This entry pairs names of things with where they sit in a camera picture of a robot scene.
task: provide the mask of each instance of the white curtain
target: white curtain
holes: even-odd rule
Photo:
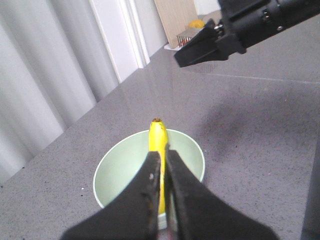
[[[1,0],[0,182],[117,85],[88,0]]]

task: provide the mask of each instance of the bowl rim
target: bowl rim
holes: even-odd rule
[[[119,141],[118,143],[116,143],[113,147],[111,147],[107,152],[106,154],[101,158],[99,164],[97,165],[95,171],[94,171],[94,175],[93,175],[93,183],[92,183],[92,187],[93,187],[93,194],[94,194],[94,197],[95,197],[95,200],[97,201],[97,203],[99,204],[99,206],[103,209],[105,206],[100,202],[98,196],[97,196],[97,192],[96,192],[96,188],[95,188],[95,185],[96,185],[96,176],[97,176],[97,172],[98,172],[98,169],[100,168],[100,165],[102,164],[104,158],[114,149],[116,148],[119,144],[121,144],[122,142],[124,142],[125,140],[127,140],[128,138],[132,138],[134,137],[135,135],[138,135],[138,134],[142,134],[142,133],[145,133],[145,132],[148,132],[149,129],[147,130],[143,130],[143,131],[139,131],[139,132],[136,132],[132,135],[129,135],[127,137],[125,137],[124,139],[122,139],[121,141]],[[181,131],[178,131],[178,130],[174,130],[174,129],[168,129],[167,128],[167,131],[169,132],[174,132],[174,133],[178,133],[178,134],[181,134],[181,135],[184,135],[185,137],[189,138],[194,144],[195,146],[199,149],[200,151],[200,154],[201,154],[201,159],[202,159],[202,165],[203,165],[203,170],[202,170],[202,173],[201,173],[201,176],[199,178],[200,182],[203,181],[204,179],[204,175],[205,175],[205,171],[206,171],[206,161],[205,161],[205,156],[204,156],[204,153],[201,149],[201,147],[199,146],[199,144],[192,138],[190,137],[189,135],[181,132]]]

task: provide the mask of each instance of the speckled countertop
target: speckled countertop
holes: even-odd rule
[[[212,192],[282,240],[300,239],[320,120],[320,48],[310,47],[318,23],[226,62],[178,68],[172,51],[159,50],[3,184],[0,239],[57,240],[97,212],[99,161],[154,117],[199,143]]]

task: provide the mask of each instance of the gray countertop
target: gray countertop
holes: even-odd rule
[[[179,68],[174,52],[159,50],[3,184],[0,239],[57,240],[99,211],[99,161],[154,117],[198,142],[213,193],[282,240],[300,239],[320,120],[319,46],[310,47],[319,43],[318,22],[226,62]]]

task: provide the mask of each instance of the yellow object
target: yellow object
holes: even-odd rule
[[[168,133],[166,126],[160,118],[152,120],[149,129],[149,151],[158,151],[161,158],[160,168],[160,196],[159,214],[166,211],[165,206],[165,167],[166,167],[166,145],[168,143]]]
[[[197,29],[202,29],[205,27],[205,22],[197,19],[197,20],[193,20],[192,22],[189,23],[189,28],[197,28]]]

